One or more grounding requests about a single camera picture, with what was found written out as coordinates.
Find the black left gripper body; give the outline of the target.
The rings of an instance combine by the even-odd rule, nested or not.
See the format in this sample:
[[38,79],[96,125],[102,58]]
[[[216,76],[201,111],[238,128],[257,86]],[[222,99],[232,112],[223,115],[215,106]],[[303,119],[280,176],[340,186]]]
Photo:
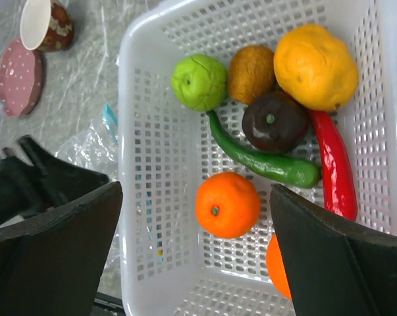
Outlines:
[[0,225],[17,215],[33,217],[109,183],[106,174],[54,157],[30,135],[17,140],[25,163],[11,148],[0,149]]

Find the clear zip top bag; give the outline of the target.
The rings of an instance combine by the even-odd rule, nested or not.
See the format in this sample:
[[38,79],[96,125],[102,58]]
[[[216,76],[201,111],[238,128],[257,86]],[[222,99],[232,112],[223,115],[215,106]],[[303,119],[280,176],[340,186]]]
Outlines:
[[118,119],[106,104],[98,118],[87,129],[70,137],[55,152],[55,156],[77,167],[103,174],[110,180],[118,177]]

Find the green toy apple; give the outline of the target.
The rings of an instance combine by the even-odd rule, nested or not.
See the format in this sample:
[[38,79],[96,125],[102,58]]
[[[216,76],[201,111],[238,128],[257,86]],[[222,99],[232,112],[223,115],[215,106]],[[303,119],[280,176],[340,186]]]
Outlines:
[[176,98],[193,111],[210,111],[227,97],[228,71],[217,59],[195,54],[179,61],[171,85]]

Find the orange toy tangerine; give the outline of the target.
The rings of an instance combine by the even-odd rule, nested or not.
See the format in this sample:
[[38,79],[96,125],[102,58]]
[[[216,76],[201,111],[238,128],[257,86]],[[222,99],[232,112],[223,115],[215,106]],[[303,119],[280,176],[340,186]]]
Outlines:
[[278,245],[277,235],[273,234],[269,242],[266,254],[266,266],[270,279],[275,288],[289,300],[292,299],[286,271],[284,268],[281,251]]
[[239,238],[256,224],[261,199],[252,182],[235,172],[208,178],[197,190],[196,219],[219,238]]

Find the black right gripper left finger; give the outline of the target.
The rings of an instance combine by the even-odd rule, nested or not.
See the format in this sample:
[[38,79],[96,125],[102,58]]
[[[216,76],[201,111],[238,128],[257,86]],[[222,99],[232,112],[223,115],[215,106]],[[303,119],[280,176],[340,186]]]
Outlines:
[[89,315],[121,205],[115,181],[0,228],[0,315]]

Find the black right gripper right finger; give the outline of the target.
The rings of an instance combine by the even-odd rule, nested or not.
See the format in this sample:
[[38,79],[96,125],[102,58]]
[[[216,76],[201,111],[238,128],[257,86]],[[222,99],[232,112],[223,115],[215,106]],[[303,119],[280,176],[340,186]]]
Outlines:
[[397,315],[397,236],[280,184],[269,203],[296,315]]

